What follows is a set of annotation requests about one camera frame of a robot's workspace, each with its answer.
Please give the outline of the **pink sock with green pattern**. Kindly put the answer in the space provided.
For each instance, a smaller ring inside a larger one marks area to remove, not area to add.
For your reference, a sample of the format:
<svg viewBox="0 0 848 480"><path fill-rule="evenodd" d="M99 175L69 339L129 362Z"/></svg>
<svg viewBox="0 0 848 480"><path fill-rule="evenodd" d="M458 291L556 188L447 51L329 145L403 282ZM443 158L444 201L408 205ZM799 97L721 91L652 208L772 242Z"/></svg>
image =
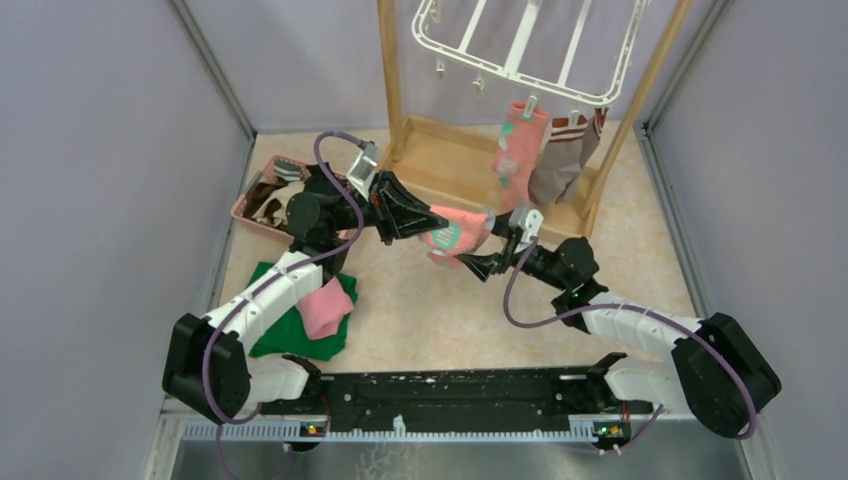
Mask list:
<svg viewBox="0 0 848 480"><path fill-rule="evenodd" d="M497 139L490 170L499 185L497 211L504 213L529 202L528 183L550 121L544 109L526 113L525 102L512 102Z"/></svg>

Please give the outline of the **grey sock with red stripes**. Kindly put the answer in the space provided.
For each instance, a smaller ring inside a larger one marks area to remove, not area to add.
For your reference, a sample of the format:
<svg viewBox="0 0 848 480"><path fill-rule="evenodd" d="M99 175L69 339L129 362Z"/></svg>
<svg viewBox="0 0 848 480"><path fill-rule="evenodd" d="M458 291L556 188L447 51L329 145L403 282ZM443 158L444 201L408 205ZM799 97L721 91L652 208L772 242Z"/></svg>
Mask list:
<svg viewBox="0 0 848 480"><path fill-rule="evenodd" d="M584 173L587 163L600 144L608 112L608 107L594 110L594 114L589 120L589 125L586 127L586 131L582 137L577 173L566 184L566 188L560 197L561 200L568 200L576 193L578 178Z"/></svg>

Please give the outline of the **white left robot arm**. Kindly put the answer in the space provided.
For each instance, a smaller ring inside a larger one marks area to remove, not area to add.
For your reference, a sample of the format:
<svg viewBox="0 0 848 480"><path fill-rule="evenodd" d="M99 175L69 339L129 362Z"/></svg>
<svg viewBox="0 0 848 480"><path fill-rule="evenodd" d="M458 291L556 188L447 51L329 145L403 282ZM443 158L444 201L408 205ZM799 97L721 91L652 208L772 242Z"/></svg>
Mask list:
<svg viewBox="0 0 848 480"><path fill-rule="evenodd" d="M304 363L249 353L280 317L340 271L363 229L375 228L391 244L449 224L392 172L378 173L364 194L350 192L335 176L328 181L336 194L304 189L288 202L294 241L276 264L225 305L202 316L185 314L173 326L162 388L218 425L236 423L249 404L284 401L302 414L317 407L321 388Z"/></svg>

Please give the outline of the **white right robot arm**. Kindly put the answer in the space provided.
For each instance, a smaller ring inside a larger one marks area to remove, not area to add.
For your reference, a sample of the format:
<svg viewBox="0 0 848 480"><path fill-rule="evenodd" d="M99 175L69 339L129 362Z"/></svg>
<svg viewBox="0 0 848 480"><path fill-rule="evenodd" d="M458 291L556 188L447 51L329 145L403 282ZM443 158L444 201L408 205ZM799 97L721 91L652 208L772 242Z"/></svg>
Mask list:
<svg viewBox="0 0 848 480"><path fill-rule="evenodd" d="M739 322L724 313L681 317L627 301L596 280L600 267L587 238L570 237L550 250L539 243L541 223L534 209L503 214L493 230L504 240L502 250L463 253L458 259L482 281L509 273L502 305L514 326L562 323L652 355L650 361L614 361L586 385L589 404L612 412L625 400L646 401L692 414L721 437L751 438L759 413L781 392L782 383ZM551 301L554 317L535 322L514 317L510 300L521 274L559 290Z"/></svg>

